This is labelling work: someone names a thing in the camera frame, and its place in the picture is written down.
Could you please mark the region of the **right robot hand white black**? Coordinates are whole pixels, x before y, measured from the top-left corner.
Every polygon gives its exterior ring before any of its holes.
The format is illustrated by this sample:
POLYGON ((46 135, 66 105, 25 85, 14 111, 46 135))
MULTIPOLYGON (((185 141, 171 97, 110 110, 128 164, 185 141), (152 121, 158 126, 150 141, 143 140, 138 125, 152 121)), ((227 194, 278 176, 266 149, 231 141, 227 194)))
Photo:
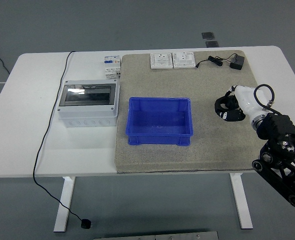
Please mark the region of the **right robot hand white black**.
POLYGON ((215 113, 227 122, 239 122, 249 117, 251 124, 263 120, 268 112, 255 100, 254 88, 233 85, 214 103, 215 113))

